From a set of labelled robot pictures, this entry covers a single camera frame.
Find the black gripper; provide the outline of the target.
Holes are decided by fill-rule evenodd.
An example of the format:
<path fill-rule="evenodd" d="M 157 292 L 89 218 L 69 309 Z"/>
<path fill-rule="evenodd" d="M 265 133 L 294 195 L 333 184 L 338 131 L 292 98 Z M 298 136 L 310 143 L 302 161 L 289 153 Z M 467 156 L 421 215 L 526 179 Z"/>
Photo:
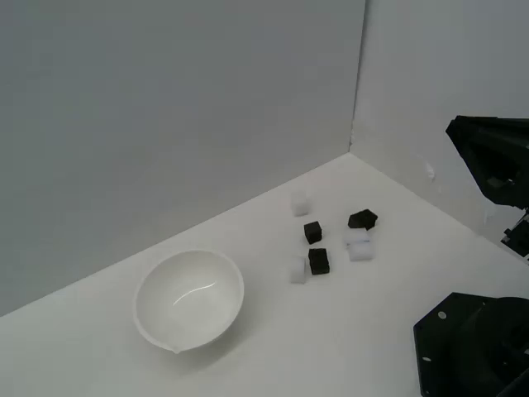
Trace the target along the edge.
<path fill-rule="evenodd" d="M 503 232 L 501 243 L 514 251 L 520 257 L 528 260 L 529 254 L 529 223 L 528 209 L 514 227 L 508 228 Z"/>

